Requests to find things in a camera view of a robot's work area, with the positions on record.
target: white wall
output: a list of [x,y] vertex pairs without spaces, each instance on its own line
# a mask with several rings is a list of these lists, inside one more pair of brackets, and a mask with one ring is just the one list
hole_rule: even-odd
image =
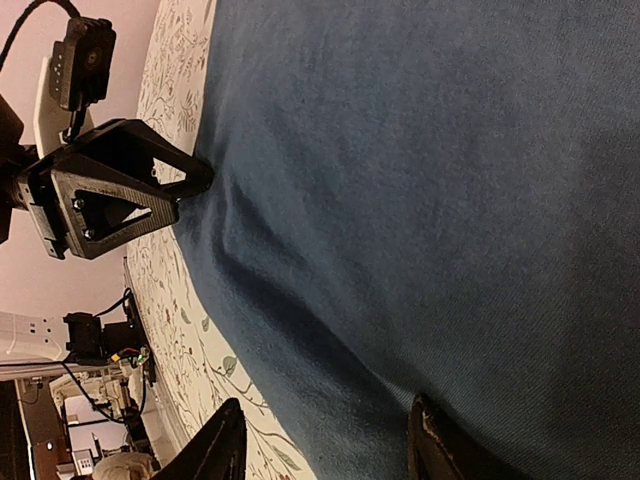
[[[84,16],[107,18],[117,33],[107,99],[92,107],[97,124],[135,116],[147,46],[159,0],[73,0]],[[29,0],[1,0],[0,42]],[[32,117],[42,58],[62,40],[67,17],[54,4],[31,15],[0,73],[0,91],[25,123],[22,143],[34,142]],[[28,214],[14,214],[9,241],[0,245],[0,311],[52,316],[97,312],[123,290],[124,249],[92,262],[50,258]]]

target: black cable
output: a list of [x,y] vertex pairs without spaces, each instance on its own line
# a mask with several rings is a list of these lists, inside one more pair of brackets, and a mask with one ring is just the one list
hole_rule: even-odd
[[9,33],[9,36],[7,37],[7,41],[4,44],[4,48],[0,53],[0,72],[2,71],[2,67],[4,67],[4,62],[7,60],[7,56],[9,55],[9,50],[11,49],[13,42],[18,36],[18,32],[20,31],[20,28],[22,28],[22,25],[24,25],[24,22],[27,21],[27,18],[29,18],[29,15],[31,15],[36,10],[36,8],[49,2],[55,3],[56,5],[62,7],[71,18],[80,16],[80,12],[76,7],[73,6],[73,4],[71,3],[71,0],[33,0],[27,6],[27,8],[25,8],[24,12],[22,12],[22,15],[18,17],[18,19],[16,20],[16,23],[13,25],[13,28],[11,29],[11,32]]
[[127,299],[131,296],[131,289],[127,288],[125,289],[124,293],[122,294],[122,298],[120,300],[118,300],[116,303],[114,303],[113,305],[111,305],[109,308],[107,308],[105,311],[100,312],[98,314],[96,314],[96,317],[103,317],[104,315],[107,315],[108,313],[113,312],[116,308],[118,308],[120,305],[124,305],[124,302],[127,301]]
[[[91,407],[94,410],[96,410],[100,415],[102,415],[104,418],[106,418],[110,422],[119,423],[120,425],[126,424],[126,421],[124,419],[114,418],[113,416],[106,414],[100,407],[98,407],[98,405],[96,404],[96,401],[93,398],[91,398],[91,395],[87,393],[87,391],[82,386],[82,383],[80,383],[80,380],[78,380],[78,378],[73,374],[69,366],[65,362],[60,362],[60,365],[62,365],[62,367],[67,371],[67,373],[69,374],[73,382],[80,389],[80,391],[82,392],[82,395],[89,401],[89,403],[91,404]],[[142,402],[141,402],[141,405],[138,407],[138,413],[137,413],[138,418],[142,416],[146,403],[147,403],[147,382],[145,379],[144,369],[143,369],[142,370]]]
[[80,134],[86,116],[87,107],[82,107],[80,110],[71,112],[71,126],[62,133],[62,140],[66,143],[73,142]]
[[27,402],[26,400],[20,399],[20,403],[22,403],[23,405],[35,405],[36,403],[38,403],[38,400],[40,400],[40,390],[42,390],[42,387],[40,385],[38,385],[36,387],[36,398],[35,398],[35,400],[33,400],[31,402]]

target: blue towel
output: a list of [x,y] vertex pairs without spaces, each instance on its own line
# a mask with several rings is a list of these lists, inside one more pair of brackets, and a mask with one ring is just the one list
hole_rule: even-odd
[[218,0],[175,231],[320,479],[417,392],[537,479],[640,478],[640,4]]

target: floral pattern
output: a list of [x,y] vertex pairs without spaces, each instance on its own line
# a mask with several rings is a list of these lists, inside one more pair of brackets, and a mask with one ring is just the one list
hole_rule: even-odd
[[[191,152],[200,121],[215,0],[163,0],[144,68],[138,116]],[[175,174],[156,167],[162,181]],[[229,397],[247,417],[247,477],[315,476],[204,311],[171,229],[129,245],[127,266],[158,368],[190,437]]]

